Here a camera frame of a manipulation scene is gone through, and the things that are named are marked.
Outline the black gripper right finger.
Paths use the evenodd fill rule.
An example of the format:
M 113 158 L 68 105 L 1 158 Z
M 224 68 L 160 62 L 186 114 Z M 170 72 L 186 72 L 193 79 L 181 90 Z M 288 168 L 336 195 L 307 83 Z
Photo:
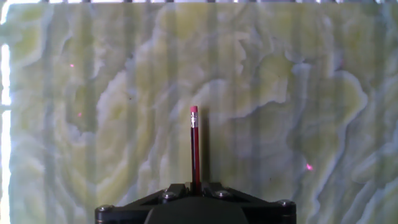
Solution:
M 247 223 L 296 224 L 296 203 L 289 199 L 268 202 L 219 182 L 202 183 L 204 197 L 226 202 L 222 207 Z

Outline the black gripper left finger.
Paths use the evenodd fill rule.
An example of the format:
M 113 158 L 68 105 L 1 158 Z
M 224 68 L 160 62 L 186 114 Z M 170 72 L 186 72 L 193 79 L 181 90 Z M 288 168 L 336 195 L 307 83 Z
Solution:
M 145 224 L 150 212 L 161 205 L 192 195 L 191 183 L 171 184 L 124 206 L 100 205 L 95 209 L 95 224 Z

